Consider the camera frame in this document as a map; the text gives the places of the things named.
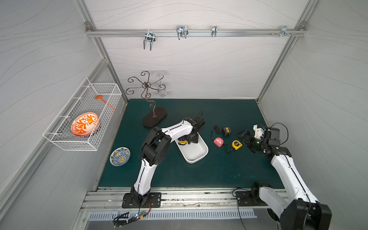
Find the yellow deli tape measure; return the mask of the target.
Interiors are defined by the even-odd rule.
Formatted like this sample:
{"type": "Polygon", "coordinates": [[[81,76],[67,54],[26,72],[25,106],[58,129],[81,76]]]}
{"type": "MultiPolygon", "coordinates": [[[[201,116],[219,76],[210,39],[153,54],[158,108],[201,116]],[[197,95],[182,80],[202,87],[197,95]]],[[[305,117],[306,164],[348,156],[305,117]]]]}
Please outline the yellow deli tape measure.
{"type": "Polygon", "coordinates": [[[238,150],[239,148],[241,148],[242,144],[240,141],[234,140],[231,144],[231,147],[229,147],[229,145],[226,143],[223,144],[223,147],[225,149],[226,154],[230,154],[233,150],[238,150]]]}

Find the small yellow tape measure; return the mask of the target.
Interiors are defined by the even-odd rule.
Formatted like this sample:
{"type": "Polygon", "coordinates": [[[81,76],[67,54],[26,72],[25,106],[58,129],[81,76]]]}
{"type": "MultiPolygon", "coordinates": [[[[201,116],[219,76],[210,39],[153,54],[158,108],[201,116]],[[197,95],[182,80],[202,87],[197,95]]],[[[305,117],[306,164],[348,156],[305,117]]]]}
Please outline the small yellow tape measure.
{"type": "Polygon", "coordinates": [[[178,144],[184,146],[184,145],[187,145],[188,144],[188,141],[187,140],[179,140],[178,141],[178,144]]]}

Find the pink tape measure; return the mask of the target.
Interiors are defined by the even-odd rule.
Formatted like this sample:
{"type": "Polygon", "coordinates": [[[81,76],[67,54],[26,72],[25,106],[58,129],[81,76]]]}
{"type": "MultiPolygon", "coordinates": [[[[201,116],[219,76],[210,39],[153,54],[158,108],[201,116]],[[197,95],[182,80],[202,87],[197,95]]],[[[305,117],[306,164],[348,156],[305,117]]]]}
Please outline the pink tape measure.
{"type": "Polygon", "coordinates": [[[220,137],[216,137],[216,138],[214,138],[214,137],[213,137],[213,131],[211,132],[210,138],[211,138],[211,140],[213,141],[213,143],[214,143],[218,148],[220,148],[220,147],[222,147],[222,146],[223,146],[223,144],[224,144],[224,140],[223,140],[222,138],[220,138],[220,137]]]}

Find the black round tape measure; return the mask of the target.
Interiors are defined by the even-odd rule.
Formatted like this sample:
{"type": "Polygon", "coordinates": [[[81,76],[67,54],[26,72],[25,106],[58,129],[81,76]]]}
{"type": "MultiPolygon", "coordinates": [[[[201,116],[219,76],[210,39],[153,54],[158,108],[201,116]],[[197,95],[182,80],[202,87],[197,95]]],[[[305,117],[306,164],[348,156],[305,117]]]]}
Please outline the black round tape measure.
{"type": "Polygon", "coordinates": [[[230,136],[231,133],[232,133],[232,130],[229,127],[221,128],[218,125],[215,125],[213,128],[214,128],[214,130],[216,131],[217,134],[222,134],[225,137],[230,136]]]}

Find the white plastic storage box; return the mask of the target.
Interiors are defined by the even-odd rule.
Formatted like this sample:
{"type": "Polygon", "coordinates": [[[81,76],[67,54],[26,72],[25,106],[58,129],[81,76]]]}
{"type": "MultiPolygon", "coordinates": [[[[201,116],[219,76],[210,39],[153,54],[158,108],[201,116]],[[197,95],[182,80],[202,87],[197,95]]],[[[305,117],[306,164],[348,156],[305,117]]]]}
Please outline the white plastic storage box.
{"type": "Polygon", "coordinates": [[[194,164],[203,158],[205,158],[209,152],[207,144],[204,142],[202,137],[198,134],[198,143],[191,143],[182,145],[179,140],[175,140],[180,152],[184,159],[189,164],[194,164]]]}

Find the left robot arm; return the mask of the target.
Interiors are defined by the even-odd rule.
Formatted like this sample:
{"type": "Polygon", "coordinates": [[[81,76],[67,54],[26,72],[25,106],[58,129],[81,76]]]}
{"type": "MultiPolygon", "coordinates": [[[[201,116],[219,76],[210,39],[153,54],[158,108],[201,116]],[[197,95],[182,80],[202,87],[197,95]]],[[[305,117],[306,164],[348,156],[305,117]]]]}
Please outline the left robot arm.
{"type": "Polygon", "coordinates": [[[207,156],[209,148],[199,134],[205,121],[201,116],[184,118],[178,124],[166,128],[154,127],[145,139],[140,153],[141,168],[130,195],[139,206],[143,206],[151,189],[156,168],[168,153],[171,143],[176,143],[189,164],[197,163],[207,156]]]}

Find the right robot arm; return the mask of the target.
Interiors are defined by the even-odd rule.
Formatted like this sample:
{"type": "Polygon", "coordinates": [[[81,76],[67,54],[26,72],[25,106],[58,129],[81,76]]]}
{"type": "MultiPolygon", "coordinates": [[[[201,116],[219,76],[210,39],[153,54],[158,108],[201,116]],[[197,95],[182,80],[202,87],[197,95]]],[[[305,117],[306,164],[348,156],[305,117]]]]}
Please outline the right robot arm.
{"type": "Polygon", "coordinates": [[[278,173],[288,194],[279,195],[268,184],[254,183],[250,197],[265,203],[269,214],[283,230],[327,230],[332,220],[330,208],[319,202],[298,172],[291,152],[280,141],[280,130],[274,126],[254,125],[254,133],[237,133],[240,143],[253,153],[264,155],[278,173]]]}

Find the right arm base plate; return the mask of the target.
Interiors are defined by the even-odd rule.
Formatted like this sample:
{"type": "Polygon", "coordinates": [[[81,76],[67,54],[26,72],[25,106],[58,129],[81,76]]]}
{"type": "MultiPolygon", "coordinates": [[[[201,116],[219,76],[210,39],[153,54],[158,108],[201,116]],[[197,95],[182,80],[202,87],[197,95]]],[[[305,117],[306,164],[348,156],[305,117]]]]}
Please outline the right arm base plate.
{"type": "Polygon", "coordinates": [[[239,207],[268,207],[258,195],[254,195],[251,191],[240,190],[235,191],[234,194],[239,207]]]}

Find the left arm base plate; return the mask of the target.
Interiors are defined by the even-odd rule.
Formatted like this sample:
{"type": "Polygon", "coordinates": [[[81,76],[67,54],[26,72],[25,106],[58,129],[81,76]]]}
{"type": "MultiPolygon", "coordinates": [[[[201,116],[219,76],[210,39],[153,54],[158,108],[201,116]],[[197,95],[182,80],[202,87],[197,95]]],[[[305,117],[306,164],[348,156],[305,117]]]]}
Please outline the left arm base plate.
{"type": "Polygon", "coordinates": [[[160,192],[149,193],[142,202],[138,202],[131,193],[125,193],[121,207],[123,209],[160,208],[161,199],[162,193],[160,192]]]}

